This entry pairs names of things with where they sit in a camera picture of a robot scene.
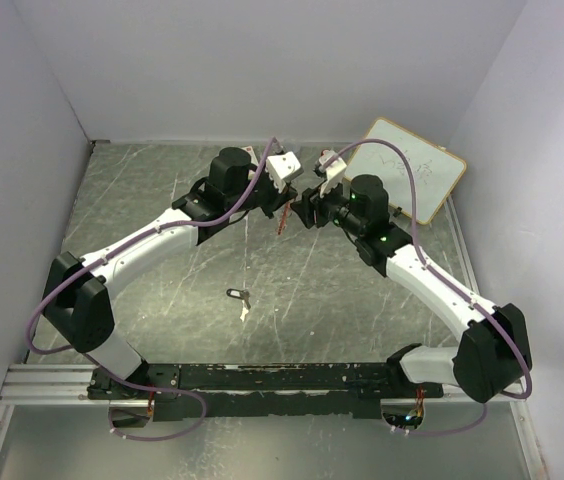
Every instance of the white wall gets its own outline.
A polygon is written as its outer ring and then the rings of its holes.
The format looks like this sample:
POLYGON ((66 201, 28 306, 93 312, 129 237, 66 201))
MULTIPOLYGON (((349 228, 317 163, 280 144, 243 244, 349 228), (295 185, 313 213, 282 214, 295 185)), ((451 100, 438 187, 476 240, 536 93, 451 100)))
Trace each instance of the white wall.
POLYGON ((23 353, 87 145, 15 7, 0 0, 0 386, 23 353))
POLYGON ((446 143, 525 0, 15 0, 90 138, 446 143))
POLYGON ((478 281, 527 316, 531 411, 564 478, 564 0, 532 0, 450 149, 470 168, 454 194, 478 281))

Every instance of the whiteboard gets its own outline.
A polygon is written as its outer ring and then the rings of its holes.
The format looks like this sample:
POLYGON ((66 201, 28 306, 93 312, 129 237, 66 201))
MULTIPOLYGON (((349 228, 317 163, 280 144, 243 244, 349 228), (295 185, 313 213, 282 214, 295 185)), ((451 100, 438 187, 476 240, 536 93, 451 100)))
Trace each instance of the whiteboard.
MULTIPOLYGON (((416 134, 378 118, 365 138, 379 138, 398 147, 409 160, 415 178, 418 223, 430 223, 466 170, 466 162, 416 134)), ((370 173, 382 179, 389 203, 411 216, 411 189, 404 163, 383 145, 358 147, 346 170, 346 179, 370 173)))

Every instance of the gray marble surface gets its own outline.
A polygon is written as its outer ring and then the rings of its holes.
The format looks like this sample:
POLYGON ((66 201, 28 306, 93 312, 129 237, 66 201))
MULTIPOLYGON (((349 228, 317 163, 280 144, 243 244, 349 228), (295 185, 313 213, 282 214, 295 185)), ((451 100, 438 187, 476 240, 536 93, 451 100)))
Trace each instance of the gray marble surface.
MULTIPOLYGON (((298 191, 317 183, 310 168, 322 148, 305 147, 298 191)), ((208 171, 222 146, 97 145, 80 188, 63 249, 76 256, 146 225, 208 171)), ((399 218, 402 227, 407 218, 399 218)), ((129 342, 150 362, 382 361, 412 342, 450 346, 450 331, 405 288, 358 258, 342 231, 306 230, 255 211, 200 247, 168 258, 114 299, 129 342), (252 309, 227 288, 247 288, 252 309)), ((462 274, 448 209, 420 227, 427 253, 458 280, 462 274)), ((45 321, 36 344, 64 343, 45 321)), ((74 352, 30 362, 82 363, 74 352)))

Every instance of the gray wall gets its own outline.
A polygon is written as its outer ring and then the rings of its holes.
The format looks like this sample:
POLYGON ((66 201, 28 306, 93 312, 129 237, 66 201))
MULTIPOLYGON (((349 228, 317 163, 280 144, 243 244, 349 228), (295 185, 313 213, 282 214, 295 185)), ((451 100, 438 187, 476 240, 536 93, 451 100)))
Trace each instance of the gray wall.
POLYGON ((450 148, 470 165, 454 196, 481 288, 527 315, 531 412, 564 478, 564 0, 529 2, 450 148))
POLYGON ((15 0, 91 138, 446 143, 524 0, 15 0))
POLYGON ((0 0, 0 385, 60 246, 87 142, 33 38, 0 0))

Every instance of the wall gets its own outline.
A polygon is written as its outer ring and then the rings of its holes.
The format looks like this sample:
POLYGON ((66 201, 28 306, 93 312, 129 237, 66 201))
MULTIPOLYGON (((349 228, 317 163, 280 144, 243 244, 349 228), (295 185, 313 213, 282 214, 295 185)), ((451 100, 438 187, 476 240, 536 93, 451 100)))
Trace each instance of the wall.
POLYGON ((528 3, 450 149, 483 292, 518 303, 534 354, 530 400, 552 478, 564 478, 564 0, 528 3))
POLYGON ((10 1, 0 0, 0 386, 21 358, 85 164, 86 138, 10 1))
POLYGON ((15 0, 87 134, 446 143, 524 0, 15 0))

